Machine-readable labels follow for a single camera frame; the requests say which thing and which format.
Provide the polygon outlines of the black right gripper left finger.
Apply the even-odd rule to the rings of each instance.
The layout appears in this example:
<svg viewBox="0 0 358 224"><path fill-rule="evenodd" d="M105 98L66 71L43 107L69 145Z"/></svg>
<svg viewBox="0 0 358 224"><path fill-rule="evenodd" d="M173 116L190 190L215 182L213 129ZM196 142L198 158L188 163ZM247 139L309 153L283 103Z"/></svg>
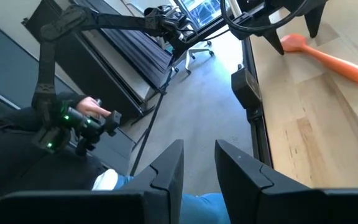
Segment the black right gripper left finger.
<svg viewBox="0 0 358 224"><path fill-rule="evenodd" d="M125 224L179 224L183 192L183 140L177 139L120 189L128 208Z"/></svg>

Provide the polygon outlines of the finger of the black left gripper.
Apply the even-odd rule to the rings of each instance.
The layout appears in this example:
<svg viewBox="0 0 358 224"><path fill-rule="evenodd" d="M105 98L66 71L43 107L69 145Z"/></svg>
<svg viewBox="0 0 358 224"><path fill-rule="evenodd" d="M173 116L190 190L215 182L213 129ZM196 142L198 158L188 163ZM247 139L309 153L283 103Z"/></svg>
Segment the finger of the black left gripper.
<svg viewBox="0 0 358 224"><path fill-rule="evenodd" d="M280 55L284 55L284 49L275 29L264 32L263 37Z"/></svg>
<svg viewBox="0 0 358 224"><path fill-rule="evenodd" d="M316 4L314 8L305 14L305 22L311 38L315 38L318 34L325 5L326 1L320 1L319 4Z"/></svg>

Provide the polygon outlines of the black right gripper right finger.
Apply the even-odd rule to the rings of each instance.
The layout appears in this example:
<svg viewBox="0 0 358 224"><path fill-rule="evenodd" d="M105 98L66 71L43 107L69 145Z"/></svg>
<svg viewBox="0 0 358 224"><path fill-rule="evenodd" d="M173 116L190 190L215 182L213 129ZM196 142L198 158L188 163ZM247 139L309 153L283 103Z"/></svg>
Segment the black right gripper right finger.
<svg viewBox="0 0 358 224"><path fill-rule="evenodd" d="M225 140L215 142L219 185L232 224L307 224L308 188Z"/></svg>

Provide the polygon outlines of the orange silicone spatula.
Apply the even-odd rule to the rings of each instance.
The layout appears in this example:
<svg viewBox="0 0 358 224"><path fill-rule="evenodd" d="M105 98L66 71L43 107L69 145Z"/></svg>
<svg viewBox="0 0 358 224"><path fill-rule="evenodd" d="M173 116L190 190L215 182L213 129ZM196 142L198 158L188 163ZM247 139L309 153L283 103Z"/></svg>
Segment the orange silicone spatula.
<svg viewBox="0 0 358 224"><path fill-rule="evenodd" d="M358 83L358 65L310 47L306 43L306 37L300 34L288 34L282 37L280 42L285 52L303 52L308 54L322 63L326 68Z"/></svg>

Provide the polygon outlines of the black power adapter box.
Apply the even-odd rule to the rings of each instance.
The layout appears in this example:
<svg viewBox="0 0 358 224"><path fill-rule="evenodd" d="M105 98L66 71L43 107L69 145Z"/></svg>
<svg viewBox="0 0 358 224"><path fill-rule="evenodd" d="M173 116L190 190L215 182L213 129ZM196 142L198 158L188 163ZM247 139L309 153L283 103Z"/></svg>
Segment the black power adapter box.
<svg viewBox="0 0 358 224"><path fill-rule="evenodd" d="M231 75L231 88L244 109L256 108L262 102L259 84L246 68Z"/></svg>

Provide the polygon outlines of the white office chair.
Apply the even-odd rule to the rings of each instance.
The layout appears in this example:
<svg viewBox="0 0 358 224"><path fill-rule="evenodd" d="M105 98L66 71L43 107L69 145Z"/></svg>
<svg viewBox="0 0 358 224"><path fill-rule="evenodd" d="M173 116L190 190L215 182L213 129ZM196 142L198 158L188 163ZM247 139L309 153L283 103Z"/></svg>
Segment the white office chair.
<svg viewBox="0 0 358 224"><path fill-rule="evenodd" d="M178 73L180 70L177 68L177 66L182 61L184 61L185 62L185 71L188 75L191 75L192 71L189 69L189 65L190 65L191 59L193 59L193 60L196 59L195 53L208 52L210 54L210 56L212 56L212 57L214 56L214 52L211 50L212 42L210 40L207 40L207 41L205 41L205 44L206 45L204 47L191 47L187 51L182 53L180 55L180 57L173 62L171 71Z"/></svg>

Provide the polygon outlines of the person's hand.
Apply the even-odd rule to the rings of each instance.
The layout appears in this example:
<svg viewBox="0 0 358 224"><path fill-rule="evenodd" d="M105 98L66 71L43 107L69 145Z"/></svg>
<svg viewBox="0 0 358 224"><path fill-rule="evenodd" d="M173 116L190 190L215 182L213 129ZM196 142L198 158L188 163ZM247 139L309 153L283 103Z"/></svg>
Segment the person's hand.
<svg viewBox="0 0 358 224"><path fill-rule="evenodd" d="M97 101L90 96L82 99L77 104L76 110L84 115L92 116L94 118L107 117L111 114L110 111L99 106Z"/></svg>

